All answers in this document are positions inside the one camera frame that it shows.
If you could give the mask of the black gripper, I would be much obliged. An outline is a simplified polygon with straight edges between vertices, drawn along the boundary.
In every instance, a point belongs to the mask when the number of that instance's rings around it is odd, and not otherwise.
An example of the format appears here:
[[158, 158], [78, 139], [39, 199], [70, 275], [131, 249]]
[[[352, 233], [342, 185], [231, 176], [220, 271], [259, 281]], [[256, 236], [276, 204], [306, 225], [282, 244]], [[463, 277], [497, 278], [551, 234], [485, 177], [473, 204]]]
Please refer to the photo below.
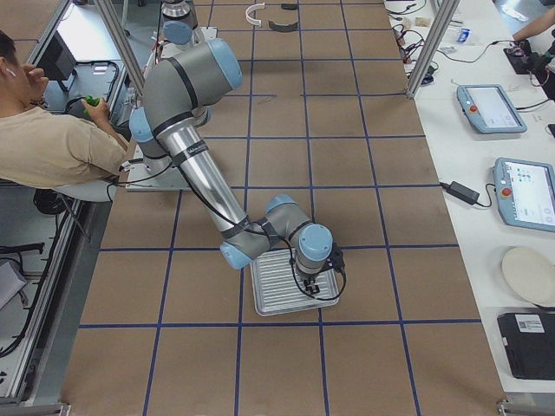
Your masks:
[[302, 279], [304, 288], [305, 288], [307, 293], [310, 294], [310, 287], [314, 287], [313, 288], [314, 294], [318, 294], [320, 292], [320, 289], [317, 286], [317, 278], [321, 273], [322, 273], [321, 270], [319, 270], [316, 273], [308, 273], [308, 272], [305, 272], [303, 270], [298, 270], [298, 274], [300, 275], [300, 277]]

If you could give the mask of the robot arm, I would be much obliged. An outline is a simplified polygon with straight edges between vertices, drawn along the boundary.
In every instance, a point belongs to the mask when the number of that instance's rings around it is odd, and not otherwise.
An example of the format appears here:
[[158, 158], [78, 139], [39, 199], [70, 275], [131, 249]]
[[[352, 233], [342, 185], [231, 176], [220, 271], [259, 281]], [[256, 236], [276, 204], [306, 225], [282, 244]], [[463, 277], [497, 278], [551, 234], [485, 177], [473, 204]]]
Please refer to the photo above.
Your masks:
[[193, 1], [163, 0], [161, 5], [163, 33], [170, 42], [183, 46], [193, 39], [198, 19]]
[[242, 72], [229, 44], [209, 39], [167, 57], [149, 71], [141, 109], [129, 121], [144, 156], [168, 157], [209, 211], [223, 243], [220, 250], [236, 270], [280, 242], [291, 248], [293, 276], [299, 290], [316, 297], [317, 275], [343, 266], [332, 258], [330, 230], [314, 223], [287, 195], [276, 196], [258, 221], [249, 219], [200, 138], [195, 113], [239, 87]]

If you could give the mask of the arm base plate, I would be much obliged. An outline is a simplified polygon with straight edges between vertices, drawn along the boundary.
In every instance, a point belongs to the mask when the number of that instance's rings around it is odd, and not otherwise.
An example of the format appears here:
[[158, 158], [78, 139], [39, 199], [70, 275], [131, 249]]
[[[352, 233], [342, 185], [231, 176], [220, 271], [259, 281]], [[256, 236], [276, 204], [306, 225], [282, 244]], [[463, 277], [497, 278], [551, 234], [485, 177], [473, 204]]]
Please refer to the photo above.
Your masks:
[[125, 188], [129, 192], [176, 192], [189, 190], [187, 182], [169, 157], [149, 159], [143, 155], [140, 145], [134, 150], [130, 162]]

